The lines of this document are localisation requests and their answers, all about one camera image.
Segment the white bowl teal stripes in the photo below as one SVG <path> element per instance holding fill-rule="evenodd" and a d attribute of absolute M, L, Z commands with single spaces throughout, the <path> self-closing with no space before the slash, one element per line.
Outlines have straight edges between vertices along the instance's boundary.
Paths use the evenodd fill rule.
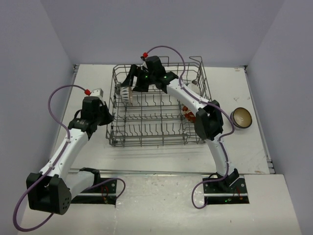
<path fill-rule="evenodd" d="M 132 105 L 133 103 L 133 91 L 131 87 L 121 87 L 120 96 L 123 104 Z"/>

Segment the red floral bowl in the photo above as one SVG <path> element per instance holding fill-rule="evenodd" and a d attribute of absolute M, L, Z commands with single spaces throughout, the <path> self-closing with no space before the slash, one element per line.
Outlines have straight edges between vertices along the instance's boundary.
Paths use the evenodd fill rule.
<path fill-rule="evenodd" d="M 187 107 L 187 106 L 183 106 L 182 108 L 182 113 L 184 115 L 184 117 L 191 123 L 195 123 L 196 121 L 196 117 L 195 115 L 192 113 L 192 111 Z"/>

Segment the red diamond pattern bowl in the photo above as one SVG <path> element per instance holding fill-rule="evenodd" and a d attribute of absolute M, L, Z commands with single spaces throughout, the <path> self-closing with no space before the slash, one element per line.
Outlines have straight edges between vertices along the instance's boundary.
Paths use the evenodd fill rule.
<path fill-rule="evenodd" d="M 231 113 L 230 118 L 231 118 L 232 123 L 235 125 L 236 121 L 235 121 L 235 118 L 234 118 L 234 112 Z"/>

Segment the black gold patterned bowl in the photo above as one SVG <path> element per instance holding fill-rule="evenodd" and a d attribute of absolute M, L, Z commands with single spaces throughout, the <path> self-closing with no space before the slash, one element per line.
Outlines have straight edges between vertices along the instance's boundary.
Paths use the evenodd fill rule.
<path fill-rule="evenodd" d="M 234 125 L 235 127 L 247 129 L 252 125 L 252 116 L 247 109 L 238 107 L 233 112 L 236 121 L 236 124 Z"/>

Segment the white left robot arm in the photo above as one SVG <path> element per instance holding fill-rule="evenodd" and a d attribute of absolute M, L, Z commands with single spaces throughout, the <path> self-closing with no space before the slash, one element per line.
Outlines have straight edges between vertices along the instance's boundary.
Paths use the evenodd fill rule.
<path fill-rule="evenodd" d="M 85 190 L 99 191 L 102 186 L 99 170 L 84 167 L 71 179 L 67 175 L 97 128 L 110 124 L 113 119 L 101 98 L 86 96 L 83 99 L 82 109 L 69 123 L 62 146 L 39 173 L 30 173 L 26 179 L 28 204 L 32 210 L 63 215 L 78 194 Z"/>

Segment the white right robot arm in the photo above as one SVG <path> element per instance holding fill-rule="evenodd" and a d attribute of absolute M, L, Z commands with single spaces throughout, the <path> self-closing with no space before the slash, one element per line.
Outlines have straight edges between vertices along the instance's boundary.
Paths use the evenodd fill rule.
<path fill-rule="evenodd" d="M 231 164 L 223 144 L 223 116 L 226 112 L 216 100 L 209 101 L 184 84 L 181 75 L 166 71 L 158 56 L 144 59 L 141 66 L 132 64 L 121 87 L 132 88 L 134 92 L 147 92 L 149 86 L 169 94 L 190 109 L 195 115 L 194 129 L 198 137 L 205 141 L 216 165 L 216 179 L 208 182 L 218 186 L 223 192 L 230 192 L 239 178 L 238 170 Z"/>

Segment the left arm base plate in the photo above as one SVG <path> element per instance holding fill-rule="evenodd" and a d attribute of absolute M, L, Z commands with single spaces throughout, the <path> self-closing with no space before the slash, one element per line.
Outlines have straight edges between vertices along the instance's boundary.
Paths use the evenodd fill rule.
<path fill-rule="evenodd" d="M 85 190 L 72 199 L 72 204 L 116 204 L 117 180 L 110 181 L 93 189 Z"/>

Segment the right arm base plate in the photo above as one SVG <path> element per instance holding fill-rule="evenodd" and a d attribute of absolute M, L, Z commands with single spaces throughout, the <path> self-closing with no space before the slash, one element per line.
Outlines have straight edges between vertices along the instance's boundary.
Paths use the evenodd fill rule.
<path fill-rule="evenodd" d="M 221 182 L 203 184 L 204 202 L 207 205 L 249 204 L 245 178 L 240 176 L 231 186 L 223 188 Z"/>

